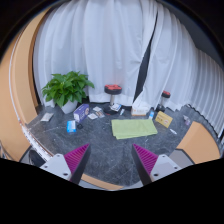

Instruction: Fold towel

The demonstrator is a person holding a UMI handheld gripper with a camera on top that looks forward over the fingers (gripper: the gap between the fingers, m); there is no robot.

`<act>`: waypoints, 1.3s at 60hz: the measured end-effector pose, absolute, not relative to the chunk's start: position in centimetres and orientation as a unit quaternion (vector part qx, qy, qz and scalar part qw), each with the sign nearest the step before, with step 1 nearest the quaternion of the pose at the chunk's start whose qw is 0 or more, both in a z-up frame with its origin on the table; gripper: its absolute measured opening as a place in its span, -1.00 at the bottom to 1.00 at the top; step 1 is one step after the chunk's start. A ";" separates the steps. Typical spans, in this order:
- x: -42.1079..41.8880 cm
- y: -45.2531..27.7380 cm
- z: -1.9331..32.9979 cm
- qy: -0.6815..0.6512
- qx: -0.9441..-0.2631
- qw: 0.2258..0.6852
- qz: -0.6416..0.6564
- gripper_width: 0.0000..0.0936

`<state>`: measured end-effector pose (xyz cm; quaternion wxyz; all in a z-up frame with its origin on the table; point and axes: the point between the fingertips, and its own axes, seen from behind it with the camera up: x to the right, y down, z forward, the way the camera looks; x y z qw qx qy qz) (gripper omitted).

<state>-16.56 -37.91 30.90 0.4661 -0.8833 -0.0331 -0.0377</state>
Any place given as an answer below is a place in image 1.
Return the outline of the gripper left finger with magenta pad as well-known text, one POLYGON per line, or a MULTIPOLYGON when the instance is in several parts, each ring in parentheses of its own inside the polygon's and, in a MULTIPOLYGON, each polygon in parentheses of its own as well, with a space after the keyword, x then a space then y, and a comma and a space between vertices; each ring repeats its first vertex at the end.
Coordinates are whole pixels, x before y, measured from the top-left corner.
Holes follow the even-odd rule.
POLYGON ((72 183, 78 184, 86 167, 91 153, 91 146, 85 144, 69 153, 55 154, 41 169, 59 176, 72 183))

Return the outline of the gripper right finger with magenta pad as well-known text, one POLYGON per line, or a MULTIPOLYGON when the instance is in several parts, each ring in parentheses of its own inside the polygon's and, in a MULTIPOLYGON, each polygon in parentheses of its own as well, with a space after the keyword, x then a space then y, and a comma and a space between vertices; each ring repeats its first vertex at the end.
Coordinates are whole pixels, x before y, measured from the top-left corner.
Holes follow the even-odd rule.
POLYGON ((132 157, 143 185, 148 185, 181 169, 167 155, 156 155, 136 144, 132 145, 132 157))

